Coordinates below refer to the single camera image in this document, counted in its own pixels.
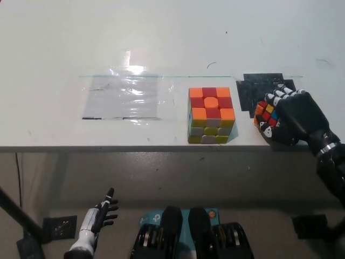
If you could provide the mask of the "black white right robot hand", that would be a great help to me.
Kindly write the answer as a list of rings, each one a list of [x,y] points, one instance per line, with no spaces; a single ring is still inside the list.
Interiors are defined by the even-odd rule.
[[[341,144],[318,104],[304,90],[293,91],[282,86],[265,94],[264,100],[257,104],[254,123],[269,142],[294,146],[301,140],[314,156]]]

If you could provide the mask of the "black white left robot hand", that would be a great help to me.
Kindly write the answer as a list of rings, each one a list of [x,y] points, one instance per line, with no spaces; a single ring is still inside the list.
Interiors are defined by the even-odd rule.
[[[113,195],[114,188],[110,188],[105,199],[88,210],[81,224],[80,231],[90,231],[96,235],[103,227],[110,226],[114,223],[113,220],[115,220],[118,215],[108,214],[109,212],[115,212],[119,209],[117,206],[118,200],[113,200]]]

